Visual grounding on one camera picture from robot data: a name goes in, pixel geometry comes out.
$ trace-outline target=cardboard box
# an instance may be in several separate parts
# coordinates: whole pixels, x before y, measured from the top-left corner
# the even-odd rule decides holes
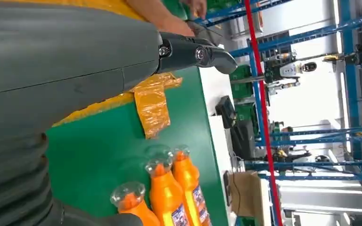
[[[254,217],[264,226],[262,188],[257,172],[247,171],[229,175],[232,196],[231,210],[242,217]]]

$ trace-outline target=blue shelf frame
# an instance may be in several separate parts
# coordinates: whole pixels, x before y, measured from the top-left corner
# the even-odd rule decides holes
[[[265,4],[263,6],[260,7],[256,7],[252,9],[252,13],[257,13],[260,12],[262,10],[268,9],[268,8],[272,8],[287,2],[290,2],[292,0],[276,0],[276,1],[271,1],[269,4]],[[258,2],[261,2],[261,0],[252,0],[250,1],[250,4],[256,4]],[[219,10],[217,12],[214,13],[208,13],[206,15],[206,19],[202,20],[202,19],[196,19],[195,22],[200,23],[202,25],[205,25],[206,27],[211,27],[217,24],[221,24],[236,18],[240,18],[243,16],[246,16],[246,10],[242,10],[242,11],[237,11],[235,12],[235,10],[240,9],[240,8],[244,8],[245,5],[243,3],[231,6],[229,8],[225,8],[222,10]],[[216,20],[216,21],[210,21],[213,18],[218,18],[221,17],[220,19]]]
[[[265,10],[267,8],[271,8],[277,6],[279,4],[283,4],[289,2],[291,0],[277,0],[272,4],[264,5],[262,7],[257,7],[252,10],[252,12],[259,12],[261,10]],[[251,0],[250,4],[258,3],[260,0]],[[266,43],[260,44],[259,51],[266,51],[273,48],[282,47],[285,45],[295,44],[307,40],[312,40],[320,37],[324,37],[327,35],[335,34],[337,32],[342,33],[343,37],[343,47],[345,53],[354,52],[353,46],[353,33],[352,30],[362,26],[362,17],[351,19],[350,17],[350,5],[349,0],[339,0],[340,2],[340,11],[341,14],[341,23],[336,25],[331,25],[327,27],[323,27],[320,29],[312,30],[309,32],[304,32],[301,34],[293,35],[288,38],[283,38],[279,40],[274,40]],[[235,6],[220,10],[218,12],[207,14],[206,20],[198,19],[196,22],[206,25],[207,27],[213,26],[216,24],[220,24],[238,17],[242,17],[246,15],[245,10],[236,11],[237,9],[242,9],[244,4],[240,3]],[[220,18],[216,21],[211,21],[214,18]],[[255,60],[253,56],[253,50],[251,45],[248,45],[247,48],[237,49],[235,51],[231,51],[230,54],[233,57],[243,57],[249,56],[251,70],[253,77],[257,77],[257,68],[255,67]],[[259,122],[259,129],[263,131],[263,112],[261,112],[261,98],[259,96],[259,85],[258,82],[253,83],[253,88],[255,92],[255,102],[257,109],[257,117]],[[358,111],[358,98],[357,98],[357,90],[356,90],[356,80],[355,80],[355,66],[347,65],[346,66],[346,90],[348,93],[348,108],[349,108],[349,120],[350,125],[353,128],[349,129],[327,129],[327,130],[315,130],[315,131],[300,131],[300,132],[289,132],[289,133],[273,133],[270,134],[272,138],[275,137],[285,137],[285,136],[297,136],[297,135],[309,135],[309,134],[325,134],[320,138],[316,139],[301,139],[301,140],[274,140],[271,145],[272,146],[280,146],[280,145],[296,145],[296,144],[315,144],[315,143],[335,143],[335,142],[346,142],[353,141],[353,159],[354,161],[346,161],[346,162],[291,162],[291,163],[281,163],[275,162],[274,167],[279,169],[279,167],[299,167],[299,166],[310,166],[316,167],[320,169],[326,169],[335,171],[335,169],[330,168],[330,166],[357,166],[362,172],[362,152],[360,142],[362,142],[362,136],[358,136],[360,132],[362,132],[362,127],[359,127],[359,111]],[[261,141],[257,143],[258,146],[263,146],[264,136],[261,135]],[[253,167],[254,169],[262,170],[268,169],[268,163],[252,163],[246,162],[246,166]],[[352,173],[352,172],[342,172],[342,173],[350,173],[347,177],[342,176],[277,176],[278,180],[362,180],[362,173]],[[262,178],[269,179],[267,175],[261,175]]]

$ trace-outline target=blue metal shelving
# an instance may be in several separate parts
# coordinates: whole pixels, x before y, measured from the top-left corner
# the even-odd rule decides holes
[[[279,4],[283,4],[289,2],[291,0],[273,0],[270,1],[269,4],[260,5],[251,10],[252,13],[259,12],[261,10],[265,10],[267,8],[271,8],[277,6]],[[246,6],[248,8],[249,5],[254,3],[262,2],[260,0],[251,0],[246,1]],[[312,30],[309,32],[304,32],[301,34],[292,35],[287,38],[282,38],[266,43],[262,43],[258,45],[259,51],[266,51],[269,49],[274,49],[290,44],[295,44],[307,40],[312,40],[320,37],[324,37],[327,35],[335,34],[337,32],[342,33],[343,43],[344,43],[344,52],[346,54],[354,52],[353,47],[353,33],[352,30],[362,27],[362,17],[351,19],[350,16],[350,6],[349,0],[339,0],[340,2],[340,11],[341,11],[341,23],[330,25],[327,27],[323,27],[320,29]],[[244,10],[245,4],[237,4],[235,6],[207,14],[206,20],[198,19],[196,22],[206,25],[207,27],[220,24],[235,18],[239,18],[245,16],[247,11]],[[249,47],[237,49],[235,51],[231,51],[230,54],[234,57],[243,57],[249,56],[250,58],[250,66],[252,69],[252,75],[258,76],[258,70],[256,68],[255,59],[253,56],[253,48],[249,43]],[[263,114],[262,105],[261,105],[261,97],[259,95],[259,84],[258,82],[253,83],[254,93],[255,93],[255,102],[257,108],[257,117],[259,122],[260,131],[264,131],[263,125]],[[282,145],[297,145],[297,144],[315,144],[315,143],[344,143],[344,142],[352,142],[353,143],[353,161],[346,162],[274,162],[273,166],[275,170],[279,169],[295,169],[295,167],[314,167],[323,170],[330,171],[338,171],[339,173],[343,173],[345,175],[341,176],[340,174],[335,174],[336,176],[313,176],[310,173],[307,176],[276,176],[277,180],[360,180],[362,181],[362,152],[360,150],[360,142],[362,142],[362,127],[359,124],[359,111],[358,111],[358,98],[356,91],[356,81],[355,81],[355,66],[346,64],[346,89],[348,93],[348,105],[349,105],[349,119],[350,125],[353,128],[348,129],[323,129],[323,130],[314,130],[314,131],[298,131],[298,132],[288,132],[288,133],[273,133],[270,134],[271,146],[282,146]],[[312,134],[323,134],[323,136],[315,139],[293,139],[293,136],[302,136],[302,135],[312,135]],[[264,146],[264,135],[261,133],[261,141],[258,141],[258,146]],[[255,162],[246,162],[246,166],[250,169],[268,169],[269,163],[255,163]],[[350,171],[339,171],[334,169],[334,166],[349,166],[353,167],[355,172]],[[269,179],[268,175],[261,175],[261,178]],[[273,217],[274,224],[282,225],[282,223],[278,223],[278,220]]]

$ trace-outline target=red pole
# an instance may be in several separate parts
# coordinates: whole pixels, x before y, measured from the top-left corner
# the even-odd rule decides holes
[[[253,54],[255,56],[257,73],[259,75],[263,74],[262,66],[260,65],[260,55],[259,55],[259,47],[257,45],[257,39],[255,34],[255,27],[253,26],[253,18],[252,18],[252,9],[250,8],[250,0],[245,0],[245,8],[247,15],[247,22],[249,24],[250,38],[252,42]],[[272,159],[271,145],[270,145],[270,135],[269,135],[269,125],[268,125],[268,117],[267,117],[267,106],[266,106],[266,95],[264,91],[264,83],[263,80],[259,82],[260,85],[260,102],[262,103],[262,115],[263,115],[263,124],[264,124],[264,142],[266,145],[267,158],[269,164],[270,171],[270,188],[272,192],[272,203],[273,210],[275,209],[276,218],[278,221],[278,226],[282,226],[282,217],[281,217],[281,208],[280,208],[280,199],[278,198],[277,185],[275,183],[275,175],[274,175],[274,161]]]

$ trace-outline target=orange bottle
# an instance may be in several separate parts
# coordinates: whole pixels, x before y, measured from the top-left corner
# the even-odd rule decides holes
[[[145,186],[139,182],[129,182],[116,188],[110,201],[118,208],[119,213],[131,213],[139,217],[143,225],[160,226],[155,214],[147,207]]]
[[[174,149],[173,174],[184,190],[185,210],[193,226],[210,226],[205,198],[199,185],[199,170],[192,164],[189,149],[182,145]]]
[[[150,203],[162,226],[190,226],[182,188],[171,173],[171,159],[153,159],[146,165],[152,186]]]

